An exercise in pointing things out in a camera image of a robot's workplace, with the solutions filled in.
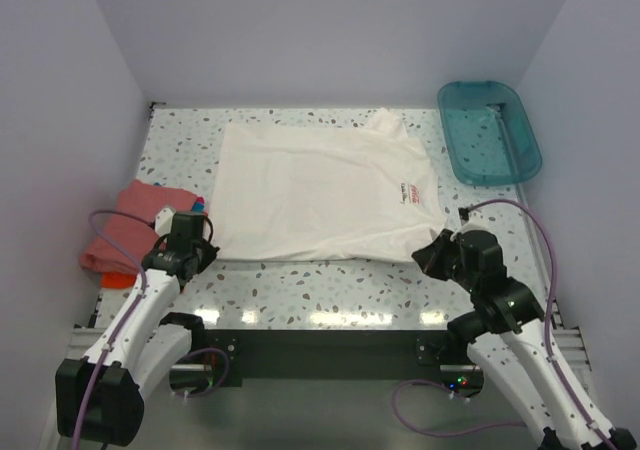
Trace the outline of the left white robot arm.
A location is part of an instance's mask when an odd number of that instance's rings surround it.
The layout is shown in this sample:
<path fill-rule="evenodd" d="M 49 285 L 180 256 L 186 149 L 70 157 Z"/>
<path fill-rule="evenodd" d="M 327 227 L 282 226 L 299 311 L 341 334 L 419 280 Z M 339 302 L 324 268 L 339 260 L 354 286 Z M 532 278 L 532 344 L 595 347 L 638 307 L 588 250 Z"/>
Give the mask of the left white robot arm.
<path fill-rule="evenodd" d="M 222 386 L 231 356 L 207 345 L 204 322 L 168 307 L 186 284 L 217 257 L 214 226 L 203 212 L 176 212 L 150 251 L 132 262 L 138 274 L 115 319 L 82 356 L 66 358 L 55 374 L 57 430 L 74 449 L 129 445 L 141 426 L 145 401 L 179 361 L 205 362 L 207 387 Z"/>

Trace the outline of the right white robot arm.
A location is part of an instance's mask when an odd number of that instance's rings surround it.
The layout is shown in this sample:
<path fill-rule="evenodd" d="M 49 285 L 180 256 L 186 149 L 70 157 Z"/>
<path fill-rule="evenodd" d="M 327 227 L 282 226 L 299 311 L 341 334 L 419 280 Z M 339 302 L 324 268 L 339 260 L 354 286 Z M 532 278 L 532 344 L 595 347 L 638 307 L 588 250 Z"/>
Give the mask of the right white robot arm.
<path fill-rule="evenodd" d="M 594 404 L 562 355 L 534 293 L 509 275 L 492 233 L 443 230 L 413 260 L 470 295 L 472 311 L 450 321 L 445 349 L 470 360 L 500 389 L 541 449 L 635 449 L 631 432 Z"/>

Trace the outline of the white t shirt red print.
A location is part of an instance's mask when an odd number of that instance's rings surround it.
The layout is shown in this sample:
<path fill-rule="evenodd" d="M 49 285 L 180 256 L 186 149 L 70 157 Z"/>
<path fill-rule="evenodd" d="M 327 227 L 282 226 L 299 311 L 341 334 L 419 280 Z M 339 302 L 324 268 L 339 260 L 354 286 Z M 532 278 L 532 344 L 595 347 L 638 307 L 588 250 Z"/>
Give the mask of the white t shirt red print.
<path fill-rule="evenodd" d="M 232 261 L 410 261 L 446 226 L 423 143 L 387 109 L 359 128 L 230 123 L 209 215 Z"/>

